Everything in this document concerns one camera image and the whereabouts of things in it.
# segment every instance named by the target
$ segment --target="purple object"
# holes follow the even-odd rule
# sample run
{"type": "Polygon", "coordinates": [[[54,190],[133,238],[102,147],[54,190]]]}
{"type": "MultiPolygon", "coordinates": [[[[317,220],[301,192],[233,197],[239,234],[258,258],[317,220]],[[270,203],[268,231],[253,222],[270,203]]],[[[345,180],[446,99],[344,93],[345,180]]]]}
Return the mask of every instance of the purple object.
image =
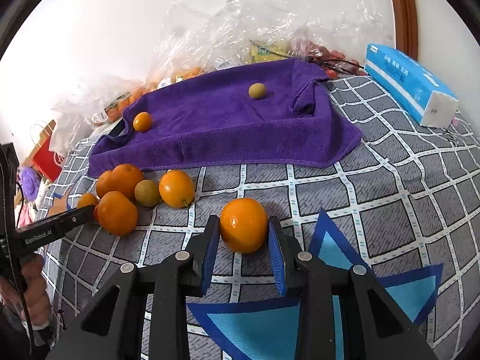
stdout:
{"type": "Polygon", "coordinates": [[[282,163],[327,167],[354,149],[361,131],[340,116],[323,85],[324,71],[298,59],[233,67],[147,93],[125,109],[125,135],[101,137],[89,174],[119,164],[142,170],[222,164],[282,163]],[[263,83],[261,100],[248,96],[263,83]],[[135,132],[140,112],[153,126],[135,132]]]}
{"type": "Polygon", "coordinates": [[[29,202],[37,198],[40,188],[40,177],[32,168],[26,167],[20,171],[20,184],[22,185],[23,195],[29,202]]]}

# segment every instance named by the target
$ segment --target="gray checkered tablecloth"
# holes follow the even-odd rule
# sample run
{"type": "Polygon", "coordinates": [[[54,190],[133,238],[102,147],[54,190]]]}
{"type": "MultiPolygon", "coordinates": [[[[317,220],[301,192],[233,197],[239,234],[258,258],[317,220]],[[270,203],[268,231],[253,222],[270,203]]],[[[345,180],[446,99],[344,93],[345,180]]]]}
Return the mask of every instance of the gray checkered tablecloth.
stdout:
{"type": "MultiPolygon", "coordinates": [[[[53,309],[65,324],[125,261],[155,264],[183,249],[203,231],[208,215],[231,199],[258,200],[277,215],[302,247],[322,207],[378,276],[443,263],[436,308],[420,327],[440,360],[456,356],[480,322],[480,140],[457,114],[458,124],[442,130],[420,127],[369,78],[326,84],[335,108],[364,133],[357,149],[325,169],[283,164],[248,164],[187,169],[196,185],[194,203],[175,210],[165,204],[139,207],[136,230],[117,238],[90,223],[44,248],[44,275],[53,309]]],[[[54,194],[70,190],[71,207],[95,192],[86,175],[98,137],[78,144],[66,159],[39,211],[44,218],[54,194]]],[[[165,171],[146,172],[159,179],[165,171]]],[[[212,286],[195,302],[247,302],[277,297],[265,249],[233,254],[220,241],[212,286]]],[[[149,299],[142,357],[148,355],[149,299]]],[[[54,314],[57,337],[60,319],[54,314]]],[[[192,359],[229,359],[188,313],[192,359]]]]}

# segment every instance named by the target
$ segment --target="tissue package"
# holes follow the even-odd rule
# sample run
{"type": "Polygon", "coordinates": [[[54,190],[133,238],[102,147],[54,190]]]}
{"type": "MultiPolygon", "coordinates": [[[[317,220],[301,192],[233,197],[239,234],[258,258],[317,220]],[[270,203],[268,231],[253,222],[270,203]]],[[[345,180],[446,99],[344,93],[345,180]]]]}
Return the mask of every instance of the tissue package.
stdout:
{"type": "Polygon", "coordinates": [[[452,91],[417,61],[380,44],[367,46],[365,70],[421,125],[447,128],[458,108],[452,91]]]}

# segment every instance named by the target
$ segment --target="white wall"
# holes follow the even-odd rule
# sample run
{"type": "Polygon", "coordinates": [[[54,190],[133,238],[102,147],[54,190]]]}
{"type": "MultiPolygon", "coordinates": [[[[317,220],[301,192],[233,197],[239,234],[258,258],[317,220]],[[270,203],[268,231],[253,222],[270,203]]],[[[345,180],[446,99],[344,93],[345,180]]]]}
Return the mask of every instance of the white wall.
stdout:
{"type": "Polygon", "coordinates": [[[447,84],[480,133],[480,46],[446,0],[416,0],[418,60],[447,84]]]}
{"type": "MultiPolygon", "coordinates": [[[[43,0],[0,61],[0,113],[20,159],[33,147],[30,127],[49,121],[56,93],[98,73],[144,80],[166,10],[175,0],[43,0]]],[[[214,13],[226,0],[184,0],[214,13]]],[[[310,0],[326,25],[360,0],[310,0]]],[[[391,0],[375,0],[392,29],[391,0]]]]}

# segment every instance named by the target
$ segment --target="silver screw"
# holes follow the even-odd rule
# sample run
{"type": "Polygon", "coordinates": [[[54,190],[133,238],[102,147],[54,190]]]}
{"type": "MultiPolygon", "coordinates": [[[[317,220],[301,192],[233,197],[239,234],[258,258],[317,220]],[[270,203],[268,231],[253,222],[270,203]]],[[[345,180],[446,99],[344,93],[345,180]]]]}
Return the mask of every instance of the silver screw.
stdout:
{"type": "Polygon", "coordinates": [[[299,260],[302,261],[310,261],[311,260],[311,254],[307,251],[301,251],[299,254],[297,254],[297,257],[299,260]]]}
{"type": "Polygon", "coordinates": [[[127,273],[130,273],[131,271],[134,270],[134,265],[131,263],[131,262],[125,262],[122,264],[122,266],[120,267],[120,270],[123,274],[127,274],[127,273]]]}
{"type": "Polygon", "coordinates": [[[363,276],[367,273],[367,268],[365,268],[363,265],[356,265],[353,267],[353,273],[363,276]]]}
{"type": "Polygon", "coordinates": [[[190,253],[185,251],[185,250],[180,250],[177,253],[175,253],[175,258],[178,261],[184,261],[190,257],[190,253]]]}

